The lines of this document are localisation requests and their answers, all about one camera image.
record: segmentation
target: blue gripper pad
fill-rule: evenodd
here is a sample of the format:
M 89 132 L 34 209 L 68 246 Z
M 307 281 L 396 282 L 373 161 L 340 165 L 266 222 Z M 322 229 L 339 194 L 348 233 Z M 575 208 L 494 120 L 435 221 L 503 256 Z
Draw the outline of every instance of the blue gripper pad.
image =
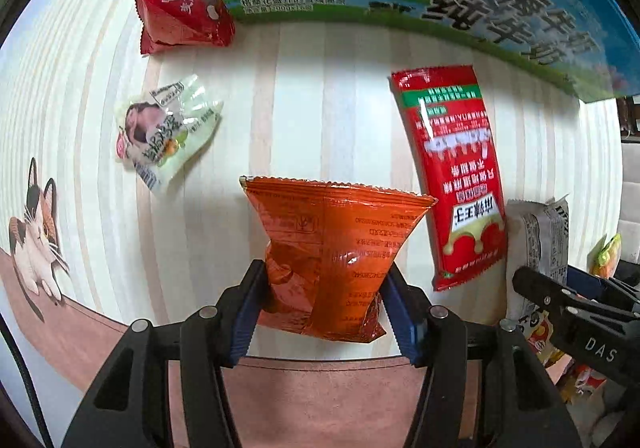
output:
M 222 323 L 218 354 L 234 367 L 247 354 L 264 299 L 269 292 L 264 262 L 253 261 L 240 285 L 228 287 L 218 300 Z
M 604 291 L 601 279 L 574 266 L 568 266 L 566 270 L 566 285 L 589 300 L 597 300 Z
M 380 287 L 380 295 L 385 303 L 386 314 L 396 335 L 398 348 L 412 365 L 417 365 L 423 358 L 422 340 L 427 333 L 427 322 L 424 313 L 429 301 L 424 293 L 416 298 L 407 285 L 395 264 L 389 270 Z M 426 306 L 421 306 L 418 298 L 424 298 Z

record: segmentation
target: das logo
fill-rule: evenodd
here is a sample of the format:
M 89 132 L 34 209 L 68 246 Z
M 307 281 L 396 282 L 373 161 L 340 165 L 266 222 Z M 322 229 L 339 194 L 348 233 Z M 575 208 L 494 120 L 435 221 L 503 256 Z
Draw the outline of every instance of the das logo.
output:
M 593 351 L 593 349 L 595 349 L 596 346 L 597 346 L 596 338 L 591 337 L 591 338 L 589 338 L 589 341 L 587 342 L 587 345 L 584 346 L 584 350 L 585 351 Z M 607 352 L 606 349 L 607 349 L 607 345 L 606 344 L 602 344 L 594 352 L 594 356 L 599 356 L 600 358 L 604 358 L 604 359 L 606 359 L 607 362 L 610 363 L 616 358 L 616 354 L 618 354 L 618 351 L 616 349 L 609 349 L 609 351 Z

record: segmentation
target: green label strip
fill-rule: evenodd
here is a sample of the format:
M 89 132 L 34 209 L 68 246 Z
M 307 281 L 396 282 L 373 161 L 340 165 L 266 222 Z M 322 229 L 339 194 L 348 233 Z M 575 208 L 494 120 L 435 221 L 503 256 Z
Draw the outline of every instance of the green label strip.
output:
M 447 108 L 444 105 L 436 105 L 431 107 L 425 107 L 427 111 L 427 116 L 442 116 L 443 114 L 447 114 Z
M 455 102 L 471 98 L 482 98 L 478 84 L 430 87 L 419 91 L 406 91 L 402 93 L 402 103 L 406 108 L 420 107 L 421 104 L 429 105 L 441 102 Z

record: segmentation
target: clear plastic snack bag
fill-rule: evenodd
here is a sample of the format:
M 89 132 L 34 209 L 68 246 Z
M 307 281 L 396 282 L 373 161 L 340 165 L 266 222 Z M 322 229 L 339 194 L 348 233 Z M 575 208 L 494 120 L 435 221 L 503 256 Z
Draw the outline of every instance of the clear plastic snack bag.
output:
M 116 155 L 153 193 L 169 182 L 213 136 L 222 101 L 211 101 L 195 74 L 116 107 Z

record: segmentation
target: barcode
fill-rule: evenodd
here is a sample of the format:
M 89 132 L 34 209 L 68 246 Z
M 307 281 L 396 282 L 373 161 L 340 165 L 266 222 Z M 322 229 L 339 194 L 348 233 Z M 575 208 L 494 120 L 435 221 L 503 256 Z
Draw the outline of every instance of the barcode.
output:
M 153 96 L 154 100 L 158 102 L 161 107 L 164 107 L 169 102 L 171 102 L 174 98 L 180 96 L 180 94 L 184 91 L 184 85 L 182 82 L 172 83 L 171 85 L 166 85 L 165 87 L 161 87 L 154 91 L 149 91 L 149 94 Z
M 145 165 L 140 165 L 139 163 L 136 164 L 136 172 L 140 176 L 140 179 L 146 184 L 146 187 L 153 191 L 154 186 L 156 186 L 158 182 L 156 175 L 149 168 L 145 167 Z

